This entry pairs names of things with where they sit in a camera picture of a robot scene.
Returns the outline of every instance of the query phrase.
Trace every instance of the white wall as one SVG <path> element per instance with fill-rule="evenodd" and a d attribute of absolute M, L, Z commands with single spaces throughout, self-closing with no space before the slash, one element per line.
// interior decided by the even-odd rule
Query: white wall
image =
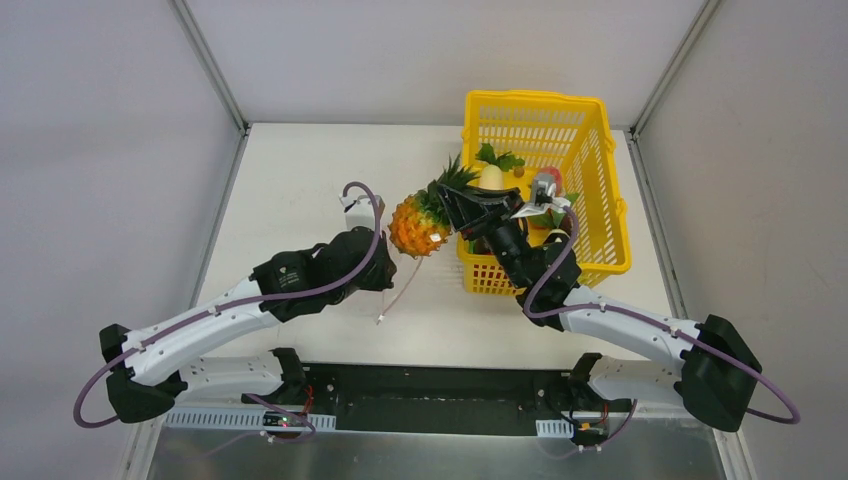
<path fill-rule="evenodd" d="M 97 333 L 187 306 L 236 141 L 167 2 L 0 4 L 0 478 L 111 478 Z"/>
<path fill-rule="evenodd" d="M 189 3 L 251 121 L 462 125 L 469 90 L 521 88 L 631 125 L 702 0 Z"/>
<path fill-rule="evenodd" d="M 801 408 L 745 421 L 762 479 L 848 471 L 846 25 L 844 0 L 725 2 L 642 137 L 690 314 L 734 321 Z"/>

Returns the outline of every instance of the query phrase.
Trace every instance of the yellow plastic basket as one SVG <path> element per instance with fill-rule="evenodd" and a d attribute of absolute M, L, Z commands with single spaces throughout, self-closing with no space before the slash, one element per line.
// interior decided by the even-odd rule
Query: yellow plastic basket
<path fill-rule="evenodd" d="M 475 170 L 485 164 L 474 157 L 482 143 L 496 154 L 512 151 L 527 163 L 525 174 L 504 175 L 504 188 L 519 187 L 522 197 L 541 167 L 562 173 L 564 189 L 580 197 L 573 205 L 580 221 L 574 251 L 583 270 L 580 283 L 594 286 L 609 275 L 630 268 L 630 242 L 624 221 L 627 205 L 618 193 L 612 139 L 603 102 L 597 98 L 558 93 L 511 90 L 475 90 L 465 101 L 462 161 Z M 530 230 L 531 245 L 544 241 L 544 230 Z M 469 253 L 459 239 L 457 255 L 465 269 L 465 289 L 472 293 L 515 295 L 493 255 Z"/>

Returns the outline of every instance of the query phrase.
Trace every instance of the red wire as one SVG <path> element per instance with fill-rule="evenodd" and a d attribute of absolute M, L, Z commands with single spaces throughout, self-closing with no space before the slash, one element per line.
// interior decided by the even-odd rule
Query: red wire
<path fill-rule="evenodd" d="M 306 402 L 303 403 L 303 410 L 300 411 L 301 415 L 309 413 L 312 409 L 312 404 L 315 403 L 315 398 L 313 397 L 315 391 L 312 389 L 312 385 L 307 386 L 304 391 L 309 398 L 307 398 Z"/>

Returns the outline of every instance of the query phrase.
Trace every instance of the table surface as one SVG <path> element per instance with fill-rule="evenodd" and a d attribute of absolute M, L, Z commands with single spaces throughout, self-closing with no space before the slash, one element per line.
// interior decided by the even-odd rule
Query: table surface
<path fill-rule="evenodd" d="M 338 201 L 349 181 L 394 206 L 460 151 L 461 127 L 255 124 L 250 132 L 200 294 L 206 301 L 284 250 L 302 250 L 345 229 Z M 670 312 L 623 132 L 613 132 L 627 202 L 633 266 L 596 289 L 659 314 Z M 512 297 L 466 293 L 454 239 L 426 258 L 409 289 L 377 324 L 384 296 L 357 292 L 317 315 L 240 337 L 213 355 L 294 347 L 305 362 L 479 368 L 571 368 L 584 352 L 638 355 L 602 340 L 539 328 Z M 403 260 L 396 289 L 414 266 Z"/>

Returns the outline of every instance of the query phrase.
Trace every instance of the metal frame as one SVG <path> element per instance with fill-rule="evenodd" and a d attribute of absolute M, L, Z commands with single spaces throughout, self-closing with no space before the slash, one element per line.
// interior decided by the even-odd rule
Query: metal frame
<path fill-rule="evenodd" d="M 188 6 L 187 0 L 169 0 L 169 4 L 174 11 L 175 17 L 183 28 L 189 44 L 197 55 L 198 61 L 209 77 L 212 88 L 215 90 L 221 100 L 221 103 L 227 109 L 235 127 L 241 134 L 241 138 L 239 139 L 239 144 L 233 158 L 233 163 L 227 177 L 224 192 L 222 193 L 221 201 L 216 209 L 215 222 L 209 241 L 204 249 L 203 263 L 192 293 L 191 305 L 195 305 L 209 267 L 209 261 L 212 256 L 212 251 L 214 250 L 215 241 L 220 230 L 221 222 L 223 221 L 227 203 L 238 174 L 239 166 L 241 165 L 250 129 L 249 122 L 245 119 L 243 113 L 238 107 L 238 103 L 236 102 L 236 99 L 230 90 L 218 63 L 215 61 L 215 58 L 210 51 L 209 45 L 200 30 L 197 20 Z M 639 113 L 636 122 L 632 126 L 616 127 L 616 129 L 620 128 L 622 130 L 630 131 L 630 135 L 628 135 L 627 140 L 628 148 L 630 150 L 631 159 L 633 161 L 634 170 L 640 188 L 640 194 L 648 217 L 654 247 L 658 253 L 658 261 L 662 270 L 663 280 L 666 285 L 666 293 L 671 304 L 672 312 L 678 318 L 687 318 L 688 315 L 686 314 L 683 295 L 671 260 L 665 236 L 662 214 L 651 186 L 650 173 L 645 168 L 645 164 L 639 150 L 639 136 L 644 131 L 660 101 L 663 99 L 672 82 L 676 78 L 681 66 L 688 58 L 694 45 L 701 38 L 703 31 L 721 4 L 722 0 L 705 0 L 703 2 L 698 14 L 694 18 L 686 35 L 681 41 L 681 44 L 674 52 L 671 60 L 663 71 L 660 80 L 657 82 L 657 85 L 651 92 L 645 106 Z M 668 407 L 661 405 L 640 405 L 637 416 L 678 418 L 689 417 L 689 414 L 680 409 L 669 409 Z M 131 435 L 129 436 L 127 446 L 118 466 L 118 474 L 116 475 L 116 478 L 123 480 L 147 478 L 163 421 L 164 420 L 160 418 L 142 424 L 137 424 L 132 427 Z M 729 480 L 757 478 L 753 468 L 753 462 L 744 440 L 744 435 L 741 431 L 735 434 L 715 431 L 715 439 L 719 456 L 724 466 L 725 475 Z"/>
<path fill-rule="evenodd" d="M 250 128 L 242 132 L 239 138 L 238 146 L 236 147 L 233 163 L 230 165 L 230 172 L 227 174 L 227 182 L 224 185 L 224 192 L 221 195 L 221 201 L 215 209 L 215 221 L 212 224 L 212 231 L 209 233 L 209 240 L 203 247 L 203 261 L 200 265 L 200 271 L 197 273 L 197 280 L 194 282 L 194 289 L 191 293 L 191 301 L 188 307 L 193 308 L 197 305 L 200 297 L 200 290 L 203 287 L 203 280 L 206 279 L 206 272 L 209 270 L 209 262 L 212 260 L 212 252 L 215 250 L 215 242 L 218 240 L 218 232 L 221 231 L 221 222 L 224 221 L 224 212 L 227 211 L 227 204 L 230 201 L 230 194 L 233 192 L 233 185 L 236 183 L 238 169 L 241 166 L 241 159 L 244 157 L 244 149 L 247 148 L 247 140 L 250 137 Z"/>
<path fill-rule="evenodd" d="M 692 47 L 694 47 L 698 39 L 701 38 L 701 34 L 710 23 L 710 20 L 712 20 L 713 15 L 716 10 L 718 10 L 718 7 L 721 6 L 722 1 L 723 0 L 705 0 L 701 5 L 701 9 L 698 11 L 698 14 L 695 15 L 695 19 L 689 26 L 689 30 L 686 32 L 686 35 L 684 35 L 683 41 L 680 43 L 680 46 L 677 47 L 677 50 L 675 50 L 674 55 L 671 56 L 671 61 L 668 62 L 668 65 L 665 67 L 665 70 L 660 76 L 659 82 L 657 82 L 657 85 L 654 87 L 651 95 L 648 96 L 648 101 L 645 103 L 645 106 L 642 107 L 642 111 L 636 118 L 636 123 L 633 124 L 631 132 L 636 140 L 639 139 L 639 135 L 641 135 L 642 131 L 645 130 L 645 125 L 648 124 L 648 121 L 651 119 L 651 115 L 653 115 L 660 100 L 662 100 L 665 96 L 665 93 L 668 91 L 668 87 L 676 78 L 677 72 L 680 71 L 680 67 L 689 57 L 689 54 L 692 52 Z"/>
<path fill-rule="evenodd" d="M 200 26 L 197 24 L 194 14 L 191 13 L 188 3 L 186 3 L 186 0 L 169 0 L 168 3 L 171 5 L 171 9 L 173 9 L 177 21 L 180 22 L 180 26 L 186 34 L 191 49 L 197 55 L 197 60 L 200 62 L 206 75 L 209 76 L 212 88 L 215 89 L 215 93 L 218 94 L 221 103 L 226 107 L 236 128 L 240 133 L 244 134 L 248 127 L 247 120 L 245 120 L 238 103 L 236 103 L 235 96 L 233 96 L 232 90 L 227 85 L 224 74 L 221 73 L 221 68 L 218 66 L 218 62 L 215 61 L 215 57 L 209 49 L 209 44 L 206 43 L 206 38 L 203 37 Z"/>

